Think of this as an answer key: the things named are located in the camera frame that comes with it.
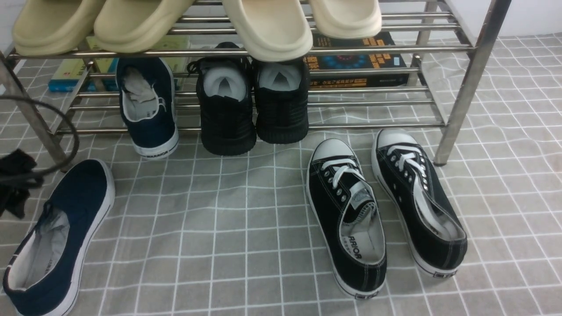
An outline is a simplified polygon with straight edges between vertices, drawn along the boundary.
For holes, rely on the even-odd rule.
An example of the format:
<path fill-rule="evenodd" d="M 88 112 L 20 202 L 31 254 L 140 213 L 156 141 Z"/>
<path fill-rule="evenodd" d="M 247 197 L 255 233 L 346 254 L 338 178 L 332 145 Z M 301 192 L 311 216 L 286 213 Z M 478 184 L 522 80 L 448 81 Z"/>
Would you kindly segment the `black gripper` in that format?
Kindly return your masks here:
<path fill-rule="evenodd" d="M 6 177 L 25 176 L 32 173 L 37 166 L 30 155 L 20 149 L 1 158 L 0 161 L 0 214 L 9 212 L 18 219 L 25 217 L 25 203 L 30 196 L 30 189 L 40 188 L 43 177 L 26 178 L 17 181 L 5 180 Z"/>

